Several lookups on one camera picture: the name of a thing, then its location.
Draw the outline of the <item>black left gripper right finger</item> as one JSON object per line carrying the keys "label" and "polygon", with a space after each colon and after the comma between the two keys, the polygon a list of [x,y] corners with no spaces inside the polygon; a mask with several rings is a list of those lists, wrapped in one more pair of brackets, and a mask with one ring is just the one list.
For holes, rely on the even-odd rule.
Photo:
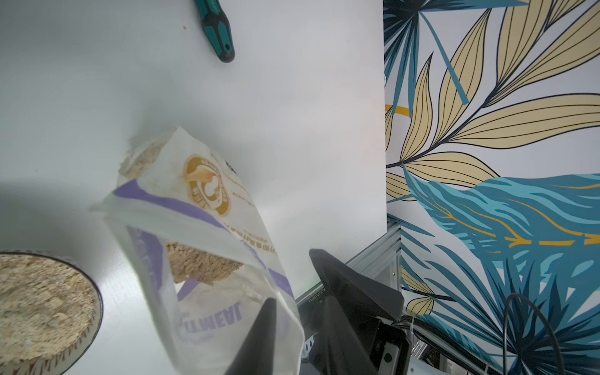
{"label": "black left gripper right finger", "polygon": [[325,298],[320,336],[325,374],[378,373],[338,300],[331,296]]}

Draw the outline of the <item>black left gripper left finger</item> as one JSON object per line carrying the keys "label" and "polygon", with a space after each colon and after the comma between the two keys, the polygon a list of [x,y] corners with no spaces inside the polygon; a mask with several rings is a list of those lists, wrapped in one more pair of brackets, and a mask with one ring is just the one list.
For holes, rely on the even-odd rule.
{"label": "black left gripper left finger", "polygon": [[272,375],[276,332],[277,301],[268,298],[225,375]]}

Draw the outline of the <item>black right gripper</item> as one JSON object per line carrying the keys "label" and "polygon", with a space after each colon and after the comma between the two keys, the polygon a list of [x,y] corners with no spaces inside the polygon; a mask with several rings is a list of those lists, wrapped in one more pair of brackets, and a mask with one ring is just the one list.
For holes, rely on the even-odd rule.
{"label": "black right gripper", "polygon": [[352,270],[323,249],[309,252],[322,289],[299,305],[306,343],[302,360],[324,373],[324,345],[320,336],[325,298],[337,299],[365,348],[377,374],[405,374],[410,347],[399,328],[404,298],[401,292]]}

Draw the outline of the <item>oatmeal bag white purple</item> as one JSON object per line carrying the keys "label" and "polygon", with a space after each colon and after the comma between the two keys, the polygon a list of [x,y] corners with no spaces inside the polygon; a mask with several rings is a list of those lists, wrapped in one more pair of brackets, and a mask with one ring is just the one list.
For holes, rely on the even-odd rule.
{"label": "oatmeal bag white purple", "polygon": [[299,372],[305,339],[292,287],[224,158],[185,129],[168,130],[129,152],[95,210],[134,268],[178,373],[225,373],[269,298],[273,371]]}

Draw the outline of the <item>white red patterned bowl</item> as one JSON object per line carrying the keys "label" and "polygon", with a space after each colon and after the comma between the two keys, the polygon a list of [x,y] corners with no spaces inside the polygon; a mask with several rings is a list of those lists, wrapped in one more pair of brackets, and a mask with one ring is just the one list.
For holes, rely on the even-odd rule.
{"label": "white red patterned bowl", "polygon": [[1,255],[3,374],[66,373],[102,320],[102,297],[80,269],[38,254]]}

